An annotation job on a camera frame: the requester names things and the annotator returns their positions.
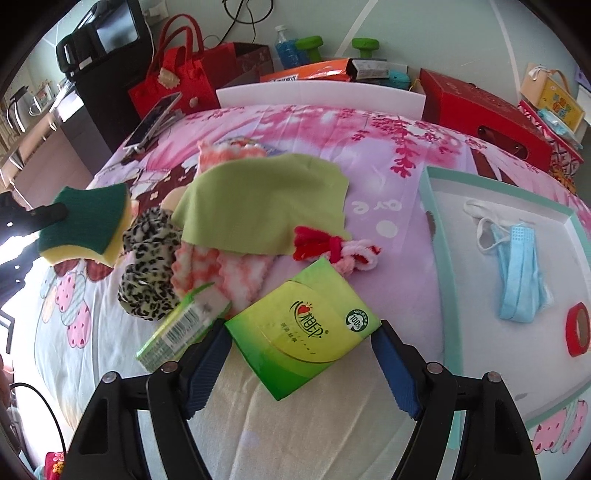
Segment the dark red paper bag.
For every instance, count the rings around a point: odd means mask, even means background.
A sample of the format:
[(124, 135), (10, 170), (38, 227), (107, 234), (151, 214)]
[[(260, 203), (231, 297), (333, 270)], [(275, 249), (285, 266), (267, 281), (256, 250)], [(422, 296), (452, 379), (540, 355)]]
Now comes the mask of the dark red paper bag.
[(274, 72), (270, 47), (263, 44), (223, 43), (206, 50), (201, 61), (214, 89), (257, 83)]

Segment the teal toy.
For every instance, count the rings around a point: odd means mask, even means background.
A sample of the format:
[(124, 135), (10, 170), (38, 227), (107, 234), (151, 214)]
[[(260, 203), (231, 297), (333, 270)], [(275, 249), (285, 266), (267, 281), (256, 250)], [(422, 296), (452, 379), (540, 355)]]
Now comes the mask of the teal toy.
[(405, 72), (390, 70), (388, 85), (392, 88), (408, 91), (412, 85), (411, 77)]

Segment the red tape roll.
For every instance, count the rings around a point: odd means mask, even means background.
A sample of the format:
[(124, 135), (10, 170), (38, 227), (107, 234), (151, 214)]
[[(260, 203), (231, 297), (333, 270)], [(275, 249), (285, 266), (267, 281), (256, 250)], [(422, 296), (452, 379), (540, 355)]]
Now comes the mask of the red tape roll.
[(577, 303), (569, 309), (565, 324), (567, 351), (573, 358), (585, 354), (590, 346), (590, 315), (586, 305)]

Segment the wet wipes pack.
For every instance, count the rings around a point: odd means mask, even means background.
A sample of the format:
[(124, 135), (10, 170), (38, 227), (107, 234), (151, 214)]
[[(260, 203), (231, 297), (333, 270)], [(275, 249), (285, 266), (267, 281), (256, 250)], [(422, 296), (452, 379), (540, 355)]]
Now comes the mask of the wet wipes pack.
[(542, 108), (537, 111), (541, 122), (551, 131), (555, 137), (568, 143), (573, 149), (582, 150), (583, 146), (575, 132), (573, 132), (555, 113)]

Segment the white tray with teal rim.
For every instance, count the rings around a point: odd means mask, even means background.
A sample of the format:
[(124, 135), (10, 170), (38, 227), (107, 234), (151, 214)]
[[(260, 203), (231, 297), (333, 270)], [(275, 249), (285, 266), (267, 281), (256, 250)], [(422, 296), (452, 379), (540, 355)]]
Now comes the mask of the white tray with teal rim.
[(501, 374), (528, 427), (571, 414), (590, 389), (589, 331), (569, 315), (590, 305), (590, 241), (576, 213), (527, 190), (428, 167), (432, 224), (453, 373)]

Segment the black monitor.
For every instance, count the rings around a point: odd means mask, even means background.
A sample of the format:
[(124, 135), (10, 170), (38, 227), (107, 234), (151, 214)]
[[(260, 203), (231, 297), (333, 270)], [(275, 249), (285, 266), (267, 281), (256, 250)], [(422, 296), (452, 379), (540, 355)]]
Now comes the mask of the black monitor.
[(152, 35), (138, 1), (97, 1), (56, 46), (59, 69), (68, 80), (107, 58), (147, 66), (153, 54)]

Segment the green yellow sponge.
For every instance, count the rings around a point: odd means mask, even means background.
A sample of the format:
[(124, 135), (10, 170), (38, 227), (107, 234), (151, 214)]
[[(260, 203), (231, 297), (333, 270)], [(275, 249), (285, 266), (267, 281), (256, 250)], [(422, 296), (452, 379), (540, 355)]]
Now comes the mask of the green yellow sponge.
[(123, 250), (123, 233), (132, 221), (127, 186), (118, 183), (87, 190), (66, 187), (54, 202), (63, 204), (67, 215), (40, 231), (40, 255), (52, 265), (87, 259), (113, 266)]

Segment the blue water bottle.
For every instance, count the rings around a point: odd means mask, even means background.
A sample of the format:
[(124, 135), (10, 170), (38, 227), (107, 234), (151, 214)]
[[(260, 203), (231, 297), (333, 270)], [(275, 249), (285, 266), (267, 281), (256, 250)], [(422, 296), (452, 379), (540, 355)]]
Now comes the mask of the blue water bottle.
[(284, 25), (277, 25), (276, 30), (276, 53), (279, 55), (280, 64), (284, 69), (289, 70), (304, 66), (304, 56), (297, 49), (297, 39), (295, 39)]

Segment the blue face mask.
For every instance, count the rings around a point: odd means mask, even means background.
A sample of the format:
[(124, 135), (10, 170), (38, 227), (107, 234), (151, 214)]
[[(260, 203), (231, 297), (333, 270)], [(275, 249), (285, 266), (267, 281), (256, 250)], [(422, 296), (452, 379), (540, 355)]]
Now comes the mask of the blue face mask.
[(468, 199), (464, 212), (476, 221), (476, 243), (483, 254), (494, 255), (502, 291), (499, 318), (531, 324), (551, 302), (540, 268), (534, 223), (509, 220), (492, 203)]

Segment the green cloth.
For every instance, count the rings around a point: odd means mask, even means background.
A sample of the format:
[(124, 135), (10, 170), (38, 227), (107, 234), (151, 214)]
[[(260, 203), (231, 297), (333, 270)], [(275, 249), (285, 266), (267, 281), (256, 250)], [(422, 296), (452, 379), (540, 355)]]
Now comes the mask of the green cloth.
[(300, 226), (349, 240), (349, 179), (304, 154), (236, 159), (195, 176), (171, 222), (191, 245), (236, 254), (290, 255)]

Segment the leopard print scrunchie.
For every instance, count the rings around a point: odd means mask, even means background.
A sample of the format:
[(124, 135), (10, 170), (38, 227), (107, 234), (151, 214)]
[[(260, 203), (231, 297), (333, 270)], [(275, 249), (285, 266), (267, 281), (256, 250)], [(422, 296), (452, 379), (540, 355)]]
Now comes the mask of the leopard print scrunchie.
[(171, 278), (181, 233), (171, 223), (171, 213), (160, 207), (146, 209), (122, 240), (130, 262), (118, 287), (120, 305), (129, 315), (142, 320), (164, 319), (178, 304)]

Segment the silver kettle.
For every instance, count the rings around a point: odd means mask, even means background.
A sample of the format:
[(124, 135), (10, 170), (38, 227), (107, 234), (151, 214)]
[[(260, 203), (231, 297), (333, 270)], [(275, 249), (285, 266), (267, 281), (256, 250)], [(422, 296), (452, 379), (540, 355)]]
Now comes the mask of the silver kettle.
[(6, 120), (18, 135), (26, 132), (33, 119), (40, 115), (42, 107), (27, 86), (19, 88), (9, 99)]

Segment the smartphone on stand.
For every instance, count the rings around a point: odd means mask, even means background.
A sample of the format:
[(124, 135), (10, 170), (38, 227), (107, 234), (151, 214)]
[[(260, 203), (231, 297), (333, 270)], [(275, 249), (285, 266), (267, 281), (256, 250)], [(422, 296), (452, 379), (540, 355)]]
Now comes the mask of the smartphone on stand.
[(147, 145), (156, 131), (163, 125), (164, 121), (170, 116), (173, 108), (182, 98), (180, 92), (162, 97), (143, 117), (139, 125), (132, 132), (123, 149), (139, 151)]

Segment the pink white fluffy towel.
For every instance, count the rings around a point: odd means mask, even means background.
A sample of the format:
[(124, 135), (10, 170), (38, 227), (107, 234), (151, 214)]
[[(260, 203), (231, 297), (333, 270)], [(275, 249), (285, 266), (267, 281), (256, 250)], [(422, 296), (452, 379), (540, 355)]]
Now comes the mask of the pink white fluffy towel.
[[(204, 172), (228, 161), (266, 155), (262, 145), (240, 139), (217, 145), (204, 143), (200, 145), (194, 179), (199, 180)], [(273, 261), (273, 256), (237, 255), (182, 242), (171, 266), (171, 286), (181, 298), (192, 289), (212, 283), (231, 302), (231, 312), (238, 313), (256, 299)]]

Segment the large red gift box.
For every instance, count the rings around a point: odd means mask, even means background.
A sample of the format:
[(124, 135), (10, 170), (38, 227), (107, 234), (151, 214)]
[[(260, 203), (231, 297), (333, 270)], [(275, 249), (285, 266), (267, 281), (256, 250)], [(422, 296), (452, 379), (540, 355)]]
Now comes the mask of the large red gift box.
[(516, 106), (432, 70), (421, 70), (419, 80), (426, 94), (426, 121), (484, 140), (543, 172), (550, 170), (551, 145)]

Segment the red white patterned box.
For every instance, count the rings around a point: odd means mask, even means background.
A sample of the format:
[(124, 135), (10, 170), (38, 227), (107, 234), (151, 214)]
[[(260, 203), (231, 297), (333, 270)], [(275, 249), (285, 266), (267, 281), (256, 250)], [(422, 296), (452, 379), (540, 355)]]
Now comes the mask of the red white patterned box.
[(537, 111), (525, 100), (521, 100), (518, 109), (531, 121), (534, 127), (551, 146), (550, 175), (561, 183), (572, 194), (577, 194), (574, 182), (575, 174), (584, 163), (582, 156), (567, 141), (558, 136), (542, 118)]

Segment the yellow children gift box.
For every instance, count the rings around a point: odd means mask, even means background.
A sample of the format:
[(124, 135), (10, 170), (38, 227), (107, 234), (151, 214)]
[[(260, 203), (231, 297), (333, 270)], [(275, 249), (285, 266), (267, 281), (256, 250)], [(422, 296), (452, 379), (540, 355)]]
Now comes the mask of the yellow children gift box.
[(572, 132), (584, 119), (585, 111), (572, 96), (566, 76), (558, 69), (529, 63), (520, 92), (536, 109), (554, 113)]

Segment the small green tissue pack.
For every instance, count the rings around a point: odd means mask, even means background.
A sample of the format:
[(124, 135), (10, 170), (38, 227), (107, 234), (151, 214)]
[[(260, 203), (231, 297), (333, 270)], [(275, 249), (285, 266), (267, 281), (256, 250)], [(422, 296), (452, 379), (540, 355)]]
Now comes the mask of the small green tissue pack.
[(148, 372), (169, 361), (178, 361), (186, 349), (207, 334), (214, 321), (231, 310), (231, 300), (214, 283), (187, 293), (168, 314), (135, 358)]

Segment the orange cardboard box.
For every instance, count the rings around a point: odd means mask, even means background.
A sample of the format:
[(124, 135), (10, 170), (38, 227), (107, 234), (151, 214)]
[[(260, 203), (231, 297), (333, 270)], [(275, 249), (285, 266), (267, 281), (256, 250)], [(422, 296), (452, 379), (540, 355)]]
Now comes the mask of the orange cardboard box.
[(283, 82), (298, 80), (331, 80), (351, 82), (356, 77), (356, 70), (349, 59), (332, 59), (295, 67), (276, 73), (266, 74), (260, 82)]

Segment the red felt handbag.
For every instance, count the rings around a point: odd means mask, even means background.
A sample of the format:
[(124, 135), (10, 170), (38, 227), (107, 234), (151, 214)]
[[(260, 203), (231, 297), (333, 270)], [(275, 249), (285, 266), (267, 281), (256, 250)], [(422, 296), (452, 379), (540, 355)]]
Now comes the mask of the red felt handbag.
[(176, 108), (184, 114), (218, 105), (204, 37), (197, 20), (187, 14), (172, 16), (165, 23), (145, 79), (128, 90), (140, 117), (163, 97), (176, 93), (181, 94)]

